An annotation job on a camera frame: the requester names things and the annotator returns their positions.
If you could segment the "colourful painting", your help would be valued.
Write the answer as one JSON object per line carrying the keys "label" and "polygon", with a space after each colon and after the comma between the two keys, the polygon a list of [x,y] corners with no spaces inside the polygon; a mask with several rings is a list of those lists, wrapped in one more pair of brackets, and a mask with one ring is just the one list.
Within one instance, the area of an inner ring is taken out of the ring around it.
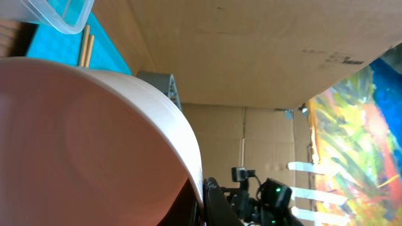
{"label": "colourful painting", "polygon": [[401,224],[401,72],[383,59],[308,101],[326,225]]}

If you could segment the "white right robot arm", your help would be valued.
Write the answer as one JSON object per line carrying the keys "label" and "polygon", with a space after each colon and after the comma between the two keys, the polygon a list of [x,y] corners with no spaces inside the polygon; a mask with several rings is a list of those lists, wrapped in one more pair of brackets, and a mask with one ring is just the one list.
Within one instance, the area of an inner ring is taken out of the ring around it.
{"label": "white right robot arm", "polygon": [[232,181],[237,188],[221,190],[237,217],[248,225],[303,226],[291,213],[289,204],[292,190],[274,179],[261,182],[256,171],[244,167],[231,169]]}

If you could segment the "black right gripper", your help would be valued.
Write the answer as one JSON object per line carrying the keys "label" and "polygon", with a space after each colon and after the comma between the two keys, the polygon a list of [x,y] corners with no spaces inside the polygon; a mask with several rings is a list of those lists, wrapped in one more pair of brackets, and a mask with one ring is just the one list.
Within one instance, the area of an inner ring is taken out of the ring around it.
{"label": "black right gripper", "polygon": [[255,178],[255,170],[246,170],[245,167],[231,168],[232,181],[240,183],[238,188],[222,187],[222,192],[230,203],[237,217],[247,223],[256,221],[257,200],[249,195],[249,178]]}

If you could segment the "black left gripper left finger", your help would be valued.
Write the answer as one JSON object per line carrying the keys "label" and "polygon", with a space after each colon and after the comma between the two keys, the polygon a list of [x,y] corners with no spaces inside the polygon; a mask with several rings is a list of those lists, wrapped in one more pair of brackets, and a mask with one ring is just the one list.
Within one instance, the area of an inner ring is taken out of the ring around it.
{"label": "black left gripper left finger", "polygon": [[187,180],[158,226],[201,226],[200,206],[190,180]]}

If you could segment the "clear plastic bin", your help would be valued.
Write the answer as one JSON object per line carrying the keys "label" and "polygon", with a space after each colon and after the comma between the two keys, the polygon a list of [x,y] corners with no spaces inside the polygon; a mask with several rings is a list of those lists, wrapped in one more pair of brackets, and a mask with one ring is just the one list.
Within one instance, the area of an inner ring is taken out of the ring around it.
{"label": "clear plastic bin", "polygon": [[1,0],[1,18],[52,26],[67,35],[80,33],[94,0]]}

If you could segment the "grey dishwasher rack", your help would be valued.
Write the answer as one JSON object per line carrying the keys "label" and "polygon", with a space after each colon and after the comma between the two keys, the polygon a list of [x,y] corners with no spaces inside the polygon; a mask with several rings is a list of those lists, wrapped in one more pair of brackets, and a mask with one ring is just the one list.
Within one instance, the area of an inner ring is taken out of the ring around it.
{"label": "grey dishwasher rack", "polygon": [[137,77],[164,93],[180,110],[182,110],[173,74],[139,71]]}

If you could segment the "pink bowl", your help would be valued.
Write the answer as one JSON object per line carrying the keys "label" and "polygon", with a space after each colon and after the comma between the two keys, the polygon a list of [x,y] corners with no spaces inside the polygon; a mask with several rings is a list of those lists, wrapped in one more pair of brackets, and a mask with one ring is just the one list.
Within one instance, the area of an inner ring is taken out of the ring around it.
{"label": "pink bowl", "polygon": [[157,225],[202,164],[182,111],[136,77],[1,60],[1,224]]}

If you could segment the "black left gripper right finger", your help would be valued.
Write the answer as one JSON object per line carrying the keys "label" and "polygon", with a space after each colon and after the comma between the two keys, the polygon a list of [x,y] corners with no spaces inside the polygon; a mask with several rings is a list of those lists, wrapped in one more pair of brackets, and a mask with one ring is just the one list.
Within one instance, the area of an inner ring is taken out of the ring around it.
{"label": "black left gripper right finger", "polygon": [[208,226],[243,226],[214,178],[204,179],[204,220]]}

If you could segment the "wooden chopstick left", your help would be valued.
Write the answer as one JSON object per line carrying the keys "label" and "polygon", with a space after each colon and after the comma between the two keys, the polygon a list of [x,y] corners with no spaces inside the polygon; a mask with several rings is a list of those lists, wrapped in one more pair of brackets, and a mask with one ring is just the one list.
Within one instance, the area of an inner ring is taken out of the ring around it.
{"label": "wooden chopstick left", "polygon": [[87,25],[85,25],[84,30],[82,32],[82,41],[81,41],[80,55],[79,55],[79,61],[78,61],[78,66],[80,66],[80,67],[83,67],[84,63],[85,63],[89,35],[90,35],[90,25],[87,24]]}

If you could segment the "teal plastic tray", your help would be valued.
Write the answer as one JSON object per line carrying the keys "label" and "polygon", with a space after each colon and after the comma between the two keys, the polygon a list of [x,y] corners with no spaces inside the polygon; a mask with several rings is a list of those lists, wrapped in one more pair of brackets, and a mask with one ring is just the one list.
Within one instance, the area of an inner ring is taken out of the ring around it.
{"label": "teal plastic tray", "polygon": [[[92,10],[85,25],[87,24],[90,25],[90,34],[95,37],[89,67],[130,75],[131,71],[128,65],[107,36]],[[81,41],[82,31],[76,35],[67,35],[52,26],[38,24],[26,56],[77,66]]]}

